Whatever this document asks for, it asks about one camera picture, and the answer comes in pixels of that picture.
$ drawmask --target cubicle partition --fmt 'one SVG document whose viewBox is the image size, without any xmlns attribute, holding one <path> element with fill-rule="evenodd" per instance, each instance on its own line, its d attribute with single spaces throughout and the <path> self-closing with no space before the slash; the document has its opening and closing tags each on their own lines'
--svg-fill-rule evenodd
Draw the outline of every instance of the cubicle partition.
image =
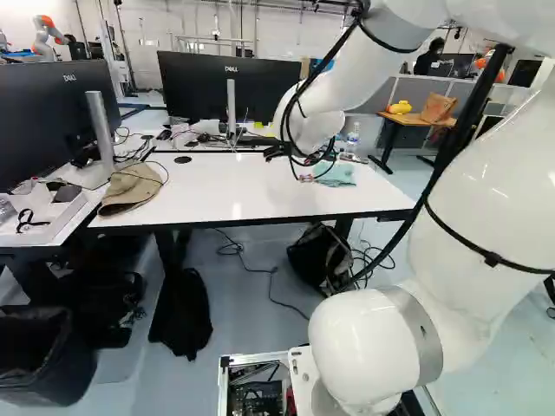
<svg viewBox="0 0 555 416">
<path fill-rule="evenodd" d="M 383 118 L 376 116 L 376 113 L 384 111 L 389 104 L 400 100 L 409 101 L 413 106 L 412 112 L 419 113 L 423 110 L 429 94 L 437 93 L 458 99 L 453 111 L 453 117 L 457 118 L 467 103 L 474 84 L 475 81 L 470 80 L 421 75 L 389 77 L 364 104 L 346 113 L 348 122 L 345 129 L 350 129 L 352 122 L 349 122 L 349 119 L 361 122 L 361 147 L 364 151 L 378 154 L 383 149 L 385 134 L 382 134 Z M 496 84 L 490 93 L 491 101 L 484 114 L 505 116 L 532 94 L 530 88 Z M 431 133 L 431 128 L 404 127 L 399 132 L 400 137 L 395 138 L 395 150 L 401 150 L 405 154 L 434 155 L 439 142 L 429 140 Z"/>
</svg>

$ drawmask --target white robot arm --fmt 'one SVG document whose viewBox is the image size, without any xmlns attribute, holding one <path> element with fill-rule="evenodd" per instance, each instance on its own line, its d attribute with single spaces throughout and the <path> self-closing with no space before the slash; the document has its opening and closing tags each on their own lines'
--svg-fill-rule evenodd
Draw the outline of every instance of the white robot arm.
<svg viewBox="0 0 555 416">
<path fill-rule="evenodd" d="M 364 24 L 382 43 L 414 49 L 449 17 L 555 55 L 555 2 L 381 0 Z M 298 106 L 291 112 L 297 145 L 309 152 L 336 133 L 343 125 L 337 110 L 364 102 L 402 61 L 355 29 L 334 68 L 301 96 L 304 115 Z M 296 88 L 280 103 L 277 124 Z M 554 108 L 552 74 L 541 92 L 449 165 L 411 231 L 414 277 L 318 306 L 309 325 L 312 353 L 347 414 L 386 414 L 402 392 L 471 366 L 513 307 L 555 270 Z"/>
<path fill-rule="evenodd" d="M 69 40 L 62 35 L 62 32 L 56 28 L 52 19 L 45 15 L 37 15 L 33 17 L 33 23 L 36 28 L 36 38 L 33 43 L 33 52 L 42 55 L 43 62 L 53 62 L 56 60 L 54 50 L 46 43 L 52 36 L 58 45 L 67 45 Z"/>
</svg>

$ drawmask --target beige hat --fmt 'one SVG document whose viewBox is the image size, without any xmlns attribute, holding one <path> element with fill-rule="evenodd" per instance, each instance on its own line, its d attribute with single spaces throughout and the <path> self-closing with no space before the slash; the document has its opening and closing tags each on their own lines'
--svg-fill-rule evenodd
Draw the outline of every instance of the beige hat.
<svg viewBox="0 0 555 416">
<path fill-rule="evenodd" d="M 146 163 L 125 167 L 112 174 L 98 214 L 108 217 L 131 211 L 155 197 L 162 185 L 160 175 Z"/>
</svg>

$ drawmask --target black lanyard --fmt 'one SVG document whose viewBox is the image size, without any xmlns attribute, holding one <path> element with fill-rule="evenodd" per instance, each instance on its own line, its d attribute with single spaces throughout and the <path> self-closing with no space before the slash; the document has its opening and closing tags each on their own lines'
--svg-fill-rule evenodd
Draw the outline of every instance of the black lanyard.
<svg viewBox="0 0 555 416">
<path fill-rule="evenodd" d="M 33 223 L 34 216 L 35 216 L 35 213 L 29 208 L 25 208 L 23 211 L 19 212 L 19 216 L 17 217 L 17 221 L 19 222 L 19 225 L 16 228 L 17 234 L 23 234 L 24 232 L 23 227 L 26 225 L 36 226 L 36 225 L 50 224 L 50 221 L 37 221 Z"/>
</svg>

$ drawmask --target black strap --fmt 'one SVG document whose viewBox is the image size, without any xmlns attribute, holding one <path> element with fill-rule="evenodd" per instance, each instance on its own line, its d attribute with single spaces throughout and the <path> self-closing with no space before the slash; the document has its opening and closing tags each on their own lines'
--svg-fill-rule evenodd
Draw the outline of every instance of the black strap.
<svg viewBox="0 0 555 416">
<path fill-rule="evenodd" d="M 536 269 L 533 267 L 523 266 L 522 264 L 511 262 L 510 260 L 506 260 L 502 256 L 493 251 L 489 251 L 479 247 L 479 245 L 474 244 L 472 241 L 464 238 L 461 234 L 457 231 L 453 230 L 447 224 L 445 224 L 441 219 L 432 211 L 432 208 L 429 205 L 428 200 L 424 201 L 424 206 L 426 207 L 426 211 L 430 215 L 430 217 L 451 237 L 457 240 L 459 243 L 465 245 L 468 249 L 477 252 L 481 256 L 486 259 L 486 264 L 490 267 L 495 267 L 498 264 L 502 264 L 506 267 L 510 267 L 511 269 L 515 269 L 518 271 L 523 271 L 525 273 L 532 273 L 534 275 L 550 275 L 555 273 L 555 270 L 547 270 L 547 269 Z"/>
<path fill-rule="evenodd" d="M 374 42 L 376 42 L 382 48 L 388 49 L 392 52 L 396 52 L 397 54 L 412 54 L 413 52 L 416 52 L 419 49 L 419 47 L 421 46 L 421 45 L 418 45 L 418 47 L 414 48 L 414 49 L 401 49 L 401 48 L 396 48 L 395 46 L 391 46 L 389 43 L 385 43 L 382 39 L 377 38 L 370 31 L 370 29 L 368 29 L 366 26 L 364 26 L 364 23 L 362 22 L 362 19 L 360 19 L 360 18 L 358 19 L 358 27 L 361 28 L 362 32 L 364 32 L 364 34 L 367 37 L 372 39 Z"/>
<path fill-rule="evenodd" d="M 298 83 L 297 83 L 297 86 L 295 88 L 295 93 L 298 93 Z M 297 97 L 298 110 L 301 112 L 301 115 L 306 119 L 306 114 L 304 113 L 303 108 L 301 107 L 301 101 L 299 100 L 300 98 L 301 97 Z"/>
</svg>

